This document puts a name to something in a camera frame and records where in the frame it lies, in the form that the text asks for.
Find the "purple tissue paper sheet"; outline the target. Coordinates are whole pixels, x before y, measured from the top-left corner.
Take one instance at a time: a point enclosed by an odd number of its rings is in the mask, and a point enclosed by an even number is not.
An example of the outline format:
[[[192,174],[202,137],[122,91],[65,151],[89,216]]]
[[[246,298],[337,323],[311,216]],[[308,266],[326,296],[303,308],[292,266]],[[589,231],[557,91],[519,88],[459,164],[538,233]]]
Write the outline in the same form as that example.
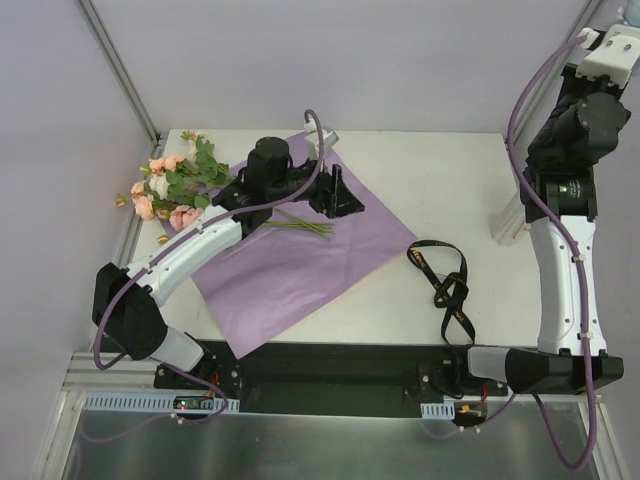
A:
[[[193,277],[187,330],[226,340],[238,357],[271,340],[407,342],[414,313],[400,257],[416,236],[397,215],[379,138],[350,134],[332,156],[364,212],[336,220],[328,239],[264,229],[212,260]]]

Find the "black printed ribbon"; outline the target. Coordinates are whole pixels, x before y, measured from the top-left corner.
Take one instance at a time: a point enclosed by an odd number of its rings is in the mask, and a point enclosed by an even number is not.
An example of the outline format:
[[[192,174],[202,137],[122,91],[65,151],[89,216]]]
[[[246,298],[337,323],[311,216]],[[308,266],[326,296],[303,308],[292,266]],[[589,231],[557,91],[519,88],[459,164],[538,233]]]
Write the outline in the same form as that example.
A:
[[[447,248],[459,256],[459,267],[445,277],[440,278],[426,261],[420,249],[428,247]],[[453,344],[447,337],[449,324],[454,320],[467,335],[470,344],[476,343],[476,330],[469,316],[464,312],[464,303],[469,294],[468,264],[463,252],[455,245],[439,240],[417,240],[409,245],[406,255],[410,263],[429,281],[434,289],[433,304],[444,311],[440,327],[442,340],[450,347]]]

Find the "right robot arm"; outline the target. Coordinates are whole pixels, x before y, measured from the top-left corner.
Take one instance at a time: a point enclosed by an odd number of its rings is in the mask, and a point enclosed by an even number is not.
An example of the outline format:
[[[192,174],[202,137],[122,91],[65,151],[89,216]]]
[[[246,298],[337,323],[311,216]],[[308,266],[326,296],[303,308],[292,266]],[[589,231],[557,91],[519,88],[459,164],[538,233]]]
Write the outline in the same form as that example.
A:
[[[473,394],[486,379],[520,394],[582,394],[621,379],[595,299],[598,215],[594,166],[618,145],[631,117],[610,75],[581,77],[568,64],[556,106],[527,149],[520,188],[540,273],[541,323],[534,349],[474,346],[450,369],[452,387]]]

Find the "blue artificial flower stem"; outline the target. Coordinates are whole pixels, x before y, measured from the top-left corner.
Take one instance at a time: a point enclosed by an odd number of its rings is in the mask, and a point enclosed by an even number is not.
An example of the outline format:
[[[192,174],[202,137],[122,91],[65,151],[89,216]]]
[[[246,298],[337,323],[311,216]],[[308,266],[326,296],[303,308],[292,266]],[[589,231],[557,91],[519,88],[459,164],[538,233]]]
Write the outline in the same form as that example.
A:
[[[622,14],[624,21],[633,27],[640,26],[640,0],[628,0]]]

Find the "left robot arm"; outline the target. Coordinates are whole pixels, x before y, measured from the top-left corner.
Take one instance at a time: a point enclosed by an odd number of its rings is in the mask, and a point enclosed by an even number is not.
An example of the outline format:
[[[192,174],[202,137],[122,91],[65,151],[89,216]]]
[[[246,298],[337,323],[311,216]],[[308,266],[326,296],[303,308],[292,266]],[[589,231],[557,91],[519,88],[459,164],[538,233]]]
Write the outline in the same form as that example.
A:
[[[259,139],[236,178],[192,225],[139,263],[103,266],[96,276],[92,309],[97,336],[108,337],[133,360],[177,367],[177,377],[188,388],[204,387],[212,367],[194,339],[165,323],[160,308],[169,296],[209,260],[265,224],[283,203],[304,201],[329,219],[364,209],[345,185],[341,167],[324,165],[337,134],[324,129],[304,140],[309,156],[296,166],[285,140]]]

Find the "pink artificial flower bunch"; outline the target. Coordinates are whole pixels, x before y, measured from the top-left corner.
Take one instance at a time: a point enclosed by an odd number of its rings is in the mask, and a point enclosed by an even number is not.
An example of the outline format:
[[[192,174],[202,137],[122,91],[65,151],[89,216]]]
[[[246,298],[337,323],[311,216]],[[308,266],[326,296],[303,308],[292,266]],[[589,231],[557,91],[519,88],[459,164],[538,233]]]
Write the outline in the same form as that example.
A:
[[[186,130],[180,139],[188,147],[185,154],[149,158],[140,168],[144,178],[132,185],[128,196],[115,199],[117,207],[131,204],[141,220],[166,222],[176,232],[194,223],[214,196],[239,179],[216,159],[215,145],[204,132]]]

